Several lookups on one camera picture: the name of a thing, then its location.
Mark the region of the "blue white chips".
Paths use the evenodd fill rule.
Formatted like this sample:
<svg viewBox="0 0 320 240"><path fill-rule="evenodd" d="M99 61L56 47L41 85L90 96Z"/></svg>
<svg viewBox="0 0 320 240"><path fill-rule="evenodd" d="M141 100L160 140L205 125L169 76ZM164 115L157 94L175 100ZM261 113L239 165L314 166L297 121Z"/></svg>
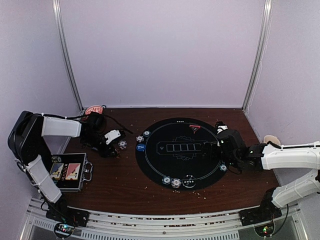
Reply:
<svg viewBox="0 0 320 240"><path fill-rule="evenodd" d="M142 142L144 141L144 136L143 136L143 135L138 135L138 136L136 137L136 141L137 141L138 143L142 143Z"/></svg>
<svg viewBox="0 0 320 240"><path fill-rule="evenodd" d="M179 178L174 178L171 180L171 186L174 188L174 189L178 189L180 186L181 186L182 182Z"/></svg>

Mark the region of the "blue white chip stack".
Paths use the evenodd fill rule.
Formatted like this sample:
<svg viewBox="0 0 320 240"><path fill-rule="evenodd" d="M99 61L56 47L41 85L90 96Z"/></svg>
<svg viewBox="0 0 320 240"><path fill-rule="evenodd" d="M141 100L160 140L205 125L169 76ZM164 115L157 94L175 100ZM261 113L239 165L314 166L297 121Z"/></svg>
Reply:
<svg viewBox="0 0 320 240"><path fill-rule="evenodd" d="M121 140L118 142L118 147L121 149L121 150L124 150L127 148L127 142L125 140Z"/></svg>

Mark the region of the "aluminium front rail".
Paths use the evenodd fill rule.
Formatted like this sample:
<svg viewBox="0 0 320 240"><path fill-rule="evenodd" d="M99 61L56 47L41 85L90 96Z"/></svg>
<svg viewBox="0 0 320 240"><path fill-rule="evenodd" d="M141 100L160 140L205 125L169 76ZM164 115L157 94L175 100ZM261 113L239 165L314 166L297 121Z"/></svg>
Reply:
<svg viewBox="0 0 320 240"><path fill-rule="evenodd" d="M263 229L274 224L270 240L309 240L298 206L283 209L274 220L244 226L237 210L186 215L134 215L91 211L85 227L71 240L264 240Z"/></svg>

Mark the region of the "chips in case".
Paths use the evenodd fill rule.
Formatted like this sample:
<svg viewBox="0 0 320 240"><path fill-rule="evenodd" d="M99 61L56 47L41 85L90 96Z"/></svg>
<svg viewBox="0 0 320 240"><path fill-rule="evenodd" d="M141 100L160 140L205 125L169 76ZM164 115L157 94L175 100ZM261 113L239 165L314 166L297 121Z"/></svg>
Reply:
<svg viewBox="0 0 320 240"><path fill-rule="evenodd" d="M51 161L52 163L54 164L58 164L58 163L61 163L62 162L62 158L59 156L59 155L53 155L51 157Z"/></svg>

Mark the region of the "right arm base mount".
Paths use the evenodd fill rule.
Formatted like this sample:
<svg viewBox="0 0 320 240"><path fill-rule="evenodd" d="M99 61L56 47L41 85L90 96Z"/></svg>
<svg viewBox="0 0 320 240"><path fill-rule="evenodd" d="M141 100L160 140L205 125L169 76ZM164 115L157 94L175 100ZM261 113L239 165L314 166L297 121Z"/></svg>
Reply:
<svg viewBox="0 0 320 240"><path fill-rule="evenodd" d="M256 225L281 216L282 211L279 208L262 208L261 206L244 209L239 212L242 226Z"/></svg>

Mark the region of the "red black all-in triangle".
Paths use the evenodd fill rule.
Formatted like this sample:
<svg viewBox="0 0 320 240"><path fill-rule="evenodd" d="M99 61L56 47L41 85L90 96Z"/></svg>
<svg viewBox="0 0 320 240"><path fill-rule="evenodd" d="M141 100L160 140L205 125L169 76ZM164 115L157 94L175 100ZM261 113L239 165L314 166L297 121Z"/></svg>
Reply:
<svg viewBox="0 0 320 240"><path fill-rule="evenodd" d="M190 124L189 127L192 129L193 133L195 134L198 130L201 129L200 125L194 125L194 124Z"/></svg>

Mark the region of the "red white patterned bowl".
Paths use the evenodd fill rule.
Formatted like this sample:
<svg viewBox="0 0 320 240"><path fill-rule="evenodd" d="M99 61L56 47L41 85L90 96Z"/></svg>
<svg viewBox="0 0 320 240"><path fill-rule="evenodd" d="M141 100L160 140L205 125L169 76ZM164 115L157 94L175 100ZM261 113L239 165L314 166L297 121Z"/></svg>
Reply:
<svg viewBox="0 0 320 240"><path fill-rule="evenodd" d="M85 110L84 114L89 115L92 112L102 114L103 110L104 110L104 108L101 105L93 105L93 106L88 107Z"/></svg>

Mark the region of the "aluminium frame post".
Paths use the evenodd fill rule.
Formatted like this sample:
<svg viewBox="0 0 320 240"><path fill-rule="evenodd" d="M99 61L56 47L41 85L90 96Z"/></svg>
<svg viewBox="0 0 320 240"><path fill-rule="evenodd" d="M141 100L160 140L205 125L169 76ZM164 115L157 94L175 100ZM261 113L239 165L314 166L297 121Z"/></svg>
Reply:
<svg viewBox="0 0 320 240"><path fill-rule="evenodd" d="M244 113L247 113L249 111L249 107L251 105L252 98L255 93L255 88L258 82L261 65L262 65L262 59L263 54L265 51L265 48L267 46L267 41L269 37L269 31L270 31L270 24L271 24L271 18L272 18L272 9L273 9L273 0L265 0L264 1L264 8L263 8L263 14L262 14L262 20L261 20L261 26L260 26L260 33L259 38L257 42L257 48L256 53L253 61L253 67L250 74L249 84L247 87L247 91L245 94L245 98L242 104L242 111Z"/></svg>
<svg viewBox="0 0 320 240"><path fill-rule="evenodd" d="M79 109L79 111L82 111L84 107L81 101L80 93L76 84L74 71L71 64L71 58L70 58L70 54L67 46L67 40L66 40L66 35L65 35L64 25L63 25L60 1L52 0L52 6L53 6L53 15L54 15L57 30L58 30L59 41L61 45L62 57L64 61L64 66L66 69L67 78L70 83L71 91L73 93L73 97L75 99L77 108Z"/></svg>

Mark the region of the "green white chips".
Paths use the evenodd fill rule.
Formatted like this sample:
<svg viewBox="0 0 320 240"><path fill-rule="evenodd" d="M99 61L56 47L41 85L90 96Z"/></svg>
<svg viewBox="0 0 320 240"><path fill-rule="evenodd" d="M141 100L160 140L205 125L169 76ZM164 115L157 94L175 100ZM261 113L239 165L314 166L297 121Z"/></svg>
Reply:
<svg viewBox="0 0 320 240"><path fill-rule="evenodd" d="M171 178L169 176L165 176L162 178L162 183L165 185L169 185L171 183Z"/></svg>
<svg viewBox="0 0 320 240"><path fill-rule="evenodd" d="M150 134L151 134L151 132L148 131L148 130L146 130L146 131L144 131L144 132L142 133L142 135L143 135L144 137L148 137Z"/></svg>
<svg viewBox="0 0 320 240"><path fill-rule="evenodd" d="M224 165L224 164L221 164L221 165L219 166L219 168L220 168L220 170L223 171L223 172L226 172L226 171L228 170L227 166Z"/></svg>

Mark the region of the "blue small blind button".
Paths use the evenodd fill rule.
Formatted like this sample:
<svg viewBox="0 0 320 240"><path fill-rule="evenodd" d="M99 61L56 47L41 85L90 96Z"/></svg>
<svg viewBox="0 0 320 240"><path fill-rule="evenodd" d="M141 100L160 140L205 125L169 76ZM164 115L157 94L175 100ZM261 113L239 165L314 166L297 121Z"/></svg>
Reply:
<svg viewBox="0 0 320 240"><path fill-rule="evenodd" d="M136 150L138 152L144 152L146 150L146 145L143 143L139 143L136 145Z"/></svg>

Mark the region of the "right aluminium frame post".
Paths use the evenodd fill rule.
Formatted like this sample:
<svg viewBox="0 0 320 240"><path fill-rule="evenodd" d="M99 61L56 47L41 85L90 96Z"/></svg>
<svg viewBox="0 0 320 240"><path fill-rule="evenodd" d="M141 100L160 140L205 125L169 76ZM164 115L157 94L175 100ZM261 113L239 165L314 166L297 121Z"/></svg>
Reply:
<svg viewBox="0 0 320 240"><path fill-rule="evenodd" d="M273 0L265 0L264 1L264 8L263 8L263 14L262 14L262 20L261 20L261 26L260 26L260 33L259 38L257 42L257 48L256 53L253 61L253 67L250 74L249 84L247 87L247 91L245 94L245 98L242 104L242 111L244 113L247 113L249 111L249 107L251 105L252 98L255 93L255 88L258 82L261 65L262 65L262 59L263 54L265 51L265 48L267 46L267 41L269 37L269 31L270 31L270 24L271 24L271 18L272 18L272 9L273 9Z"/></svg>

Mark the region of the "aluminium poker case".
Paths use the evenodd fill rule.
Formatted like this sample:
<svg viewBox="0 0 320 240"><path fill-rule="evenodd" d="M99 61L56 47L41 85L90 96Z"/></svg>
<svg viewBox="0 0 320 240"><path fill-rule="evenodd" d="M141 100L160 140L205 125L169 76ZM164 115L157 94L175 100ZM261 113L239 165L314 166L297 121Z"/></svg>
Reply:
<svg viewBox="0 0 320 240"><path fill-rule="evenodd" d="M93 176L93 164L86 153L54 154L43 161L49 177L63 193L77 193Z"/></svg>

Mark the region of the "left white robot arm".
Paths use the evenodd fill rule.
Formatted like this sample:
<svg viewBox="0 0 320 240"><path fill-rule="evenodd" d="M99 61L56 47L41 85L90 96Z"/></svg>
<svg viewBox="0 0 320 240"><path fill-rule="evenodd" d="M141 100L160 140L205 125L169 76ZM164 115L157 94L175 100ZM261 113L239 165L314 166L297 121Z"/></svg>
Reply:
<svg viewBox="0 0 320 240"><path fill-rule="evenodd" d="M30 180L50 203L57 203L62 192L47 170L52 154L44 137L80 138L84 145L96 149L100 156L116 156L118 153L113 142L123 136L123 131L114 129L106 134L99 133L95 120L100 117L101 114L91 112L86 115L86 121L82 121L80 116L67 117L27 110L19 115L9 134L8 147L25 168Z"/></svg>

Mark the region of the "red card box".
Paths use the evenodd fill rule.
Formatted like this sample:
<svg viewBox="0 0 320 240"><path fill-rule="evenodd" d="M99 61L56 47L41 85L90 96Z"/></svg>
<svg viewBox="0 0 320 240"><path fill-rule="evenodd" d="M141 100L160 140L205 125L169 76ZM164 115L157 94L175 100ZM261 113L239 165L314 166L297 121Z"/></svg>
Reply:
<svg viewBox="0 0 320 240"><path fill-rule="evenodd" d="M79 177L79 172L80 172L80 163L70 163L67 168L67 172L65 175L65 180L66 181L76 181L78 180Z"/></svg>

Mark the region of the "round black poker mat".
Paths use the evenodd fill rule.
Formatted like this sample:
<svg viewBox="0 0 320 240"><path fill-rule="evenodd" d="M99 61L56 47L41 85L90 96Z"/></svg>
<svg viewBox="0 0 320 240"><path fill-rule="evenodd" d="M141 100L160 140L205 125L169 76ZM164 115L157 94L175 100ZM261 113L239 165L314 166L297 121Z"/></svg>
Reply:
<svg viewBox="0 0 320 240"><path fill-rule="evenodd" d="M199 125L201 129L194 134L189 125ZM143 136L144 131L150 131L150 135ZM174 191L196 191L217 183L226 174L217 163L202 156L201 144L216 140L214 126L180 117L155 122L144 131L140 134L144 141L137 144L145 144L146 149L137 151L135 147L135 157L141 171L154 183ZM182 181L186 175L196 178L195 187L185 188L181 182L179 188L173 188L171 183L162 183L165 176Z"/></svg>

